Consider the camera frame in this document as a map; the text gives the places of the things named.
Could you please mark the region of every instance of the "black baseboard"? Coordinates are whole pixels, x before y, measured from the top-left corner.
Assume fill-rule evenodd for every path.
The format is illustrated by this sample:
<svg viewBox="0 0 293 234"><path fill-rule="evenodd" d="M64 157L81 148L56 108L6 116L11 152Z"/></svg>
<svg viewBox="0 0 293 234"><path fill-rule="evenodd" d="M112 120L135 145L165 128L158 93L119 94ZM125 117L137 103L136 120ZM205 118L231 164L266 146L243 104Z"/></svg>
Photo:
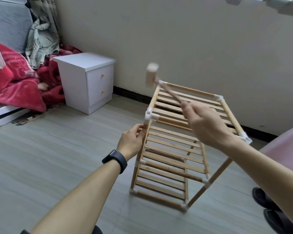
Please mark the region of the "black baseboard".
<svg viewBox="0 0 293 234"><path fill-rule="evenodd" d="M138 94L133 91L125 90L125 89L122 89L122 88L116 87L116 86L114 86L114 88L113 88L113 93L116 95L125 97L125 98L133 99L133 100L141 102L141 103L145 103L145 104L149 104L152 99L152 97L149 97L149 96L146 96L143 94ZM259 139L259 140L262 140L265 142L271 142L272 140L274 140L275 138L278 137L274 134L270 134L267 132L256 130L256 129L253 129L253 128L250 128L247 126L243 126L243 125L241 125L241 126L249 137L253 137L255 139Z"/></svg>

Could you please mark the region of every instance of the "wall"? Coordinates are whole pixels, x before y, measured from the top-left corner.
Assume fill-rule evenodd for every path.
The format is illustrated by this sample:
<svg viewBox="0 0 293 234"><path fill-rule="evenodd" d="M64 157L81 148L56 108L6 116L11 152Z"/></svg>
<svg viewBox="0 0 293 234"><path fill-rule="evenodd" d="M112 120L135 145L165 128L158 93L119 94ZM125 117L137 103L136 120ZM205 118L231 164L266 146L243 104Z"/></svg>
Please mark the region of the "wall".
<svg viewBox="0 0 293 234"><path fill-rule="evenodd" d="M117 60L115 86L151 96L154 61L164 81L223 95L242 125L276 135L293 127L293 16L255 0L56 4L64 43Z"/></svg>

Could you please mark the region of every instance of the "hand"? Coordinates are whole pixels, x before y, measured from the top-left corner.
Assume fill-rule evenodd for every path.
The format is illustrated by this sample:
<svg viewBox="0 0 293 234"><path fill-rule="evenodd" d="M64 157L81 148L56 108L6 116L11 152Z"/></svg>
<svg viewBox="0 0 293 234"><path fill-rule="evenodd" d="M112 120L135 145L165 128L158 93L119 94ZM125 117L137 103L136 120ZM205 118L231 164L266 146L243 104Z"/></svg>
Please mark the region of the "hand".
<svg viewBox="0 0 293 234"><path fill-rule="evenodd" d="M221 150L223 145L236 139L221 117L209 106L182 102L181 108L184 117L188 119L190 127L202 143Z"/></svg>
<svg viewBox="0 0 293 234"><path fill-rule="evenodd" d="M127 161L133 158L142 146L142 140L147 132L147 130L142 129L142 127L143 124L136 124L130 130L123 132L119 139L116 150L120 152Z"/></svg>

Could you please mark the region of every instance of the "black smartwatch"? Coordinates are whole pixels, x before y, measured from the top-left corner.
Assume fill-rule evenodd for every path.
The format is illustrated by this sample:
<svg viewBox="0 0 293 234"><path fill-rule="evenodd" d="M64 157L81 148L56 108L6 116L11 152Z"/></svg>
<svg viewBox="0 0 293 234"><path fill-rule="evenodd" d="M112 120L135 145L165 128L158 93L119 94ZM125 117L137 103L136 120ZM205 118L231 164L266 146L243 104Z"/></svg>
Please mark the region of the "black smartwatch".
<svg viewBox="0 0 293 234"><path fill-rule="evenodd" d="M110 152L109 155L107 155L104 159L102 159L102 163L107 163L108 161L111 161L112 159L115 159L116 161L118 161L119 165L121 166L121 173L123 173L123 171L125 170L125 168L127 167L127 161L125 159L125 157L118 151L116 151L115 149Z"/></svg>

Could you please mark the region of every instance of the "hammer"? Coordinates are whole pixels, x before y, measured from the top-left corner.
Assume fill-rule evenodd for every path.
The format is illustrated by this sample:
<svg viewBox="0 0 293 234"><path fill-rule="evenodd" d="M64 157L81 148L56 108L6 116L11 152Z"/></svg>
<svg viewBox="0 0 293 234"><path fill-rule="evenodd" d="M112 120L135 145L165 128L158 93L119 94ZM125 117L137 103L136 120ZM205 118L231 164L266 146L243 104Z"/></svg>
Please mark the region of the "hammer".
<svg viewBox="0 0 293 234"><path fill-rule="evenodd" d="M166 84L163 83L163 81L160 80L160 78L156 76L158 68L159 65L154 62L151 62L148 65L148 67L146 68L146 86L148 88L152 88L155 84L158 84L163 89L165 89L175 100L181 103L182 100L179 98L179 96L175 94Z"/></svg>

